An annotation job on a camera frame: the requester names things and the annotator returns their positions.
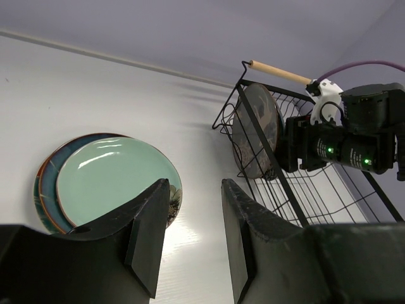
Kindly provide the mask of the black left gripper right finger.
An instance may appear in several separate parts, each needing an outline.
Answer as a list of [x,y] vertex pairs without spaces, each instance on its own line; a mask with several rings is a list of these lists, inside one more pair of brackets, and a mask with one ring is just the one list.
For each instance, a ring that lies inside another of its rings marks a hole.
[[298,227],[221,183],[236,303],[403,303],[404,224]]

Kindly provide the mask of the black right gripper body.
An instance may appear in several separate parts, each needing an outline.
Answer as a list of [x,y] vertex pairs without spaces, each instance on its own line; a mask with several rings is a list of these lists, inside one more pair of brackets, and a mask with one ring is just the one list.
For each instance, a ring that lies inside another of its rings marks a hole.
[[309,116],[290,117],[277,144],[275,157],[288,173],[308,172],[336,163],[382,174],[395,162],[392,133],[353,134],[335,124],[310,124]]

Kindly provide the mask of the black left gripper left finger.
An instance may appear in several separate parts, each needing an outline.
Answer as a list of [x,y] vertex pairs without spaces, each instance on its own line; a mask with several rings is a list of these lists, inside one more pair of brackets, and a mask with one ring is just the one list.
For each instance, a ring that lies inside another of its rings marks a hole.
[[170,185],[66,234],[1,226],[2,303],[149,303],[156,296]]

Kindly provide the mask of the white blue floral plate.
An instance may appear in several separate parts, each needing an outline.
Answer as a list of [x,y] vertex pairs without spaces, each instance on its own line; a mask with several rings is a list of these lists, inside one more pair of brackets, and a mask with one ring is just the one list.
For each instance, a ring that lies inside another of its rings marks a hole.
[[[278,104],[276,104],[277,106],[277,117],[278,117],[278,131],[277,131],[277,143],[276,143],[276,147],[273,149],[273,152],[276,153],[277,151],[277,145],[280,143],[280,139],[284,134],[284,129],[285,129],[285,122],[284,122],[284,118],[282,116],[282,112],[281,109],[279,107]],[[270,168],[265,172],[263,178],[266,181],[273,181],[278,177],[278,175],[276,174],[273,165],[270,165]]]

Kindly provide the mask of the grey patterned plate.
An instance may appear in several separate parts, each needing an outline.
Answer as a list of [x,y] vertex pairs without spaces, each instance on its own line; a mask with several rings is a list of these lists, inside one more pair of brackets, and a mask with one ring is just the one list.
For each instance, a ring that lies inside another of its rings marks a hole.
[[[244,93],[273,150],[276,147],[278,131],[275,98],[259,83],[247,86]],[[241,98],[238,99],[232,123],[232,141],[235,144],[233,152],[239,170],[243,170],[250,179],[264,179],[263,176],[270,168],[271,161]]]

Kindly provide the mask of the light green plate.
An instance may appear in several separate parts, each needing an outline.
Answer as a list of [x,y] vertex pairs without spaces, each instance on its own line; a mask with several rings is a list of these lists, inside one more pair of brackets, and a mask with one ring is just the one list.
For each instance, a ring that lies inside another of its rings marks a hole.
[[76,227],[132,200],[158,179],[170,183],[171,225],[182,204],[182,183],[172,162],[144,141],[109,137],[85,144],[67,158],[56,193],[63,215]]

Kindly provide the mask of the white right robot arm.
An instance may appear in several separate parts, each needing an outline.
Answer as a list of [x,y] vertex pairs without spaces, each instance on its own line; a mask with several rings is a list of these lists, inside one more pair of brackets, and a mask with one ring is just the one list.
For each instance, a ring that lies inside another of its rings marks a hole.
[[286,172],[336,163],[404,180],[404,86],[371,84],[328,97],[310,115],[290,117],[275,157]]

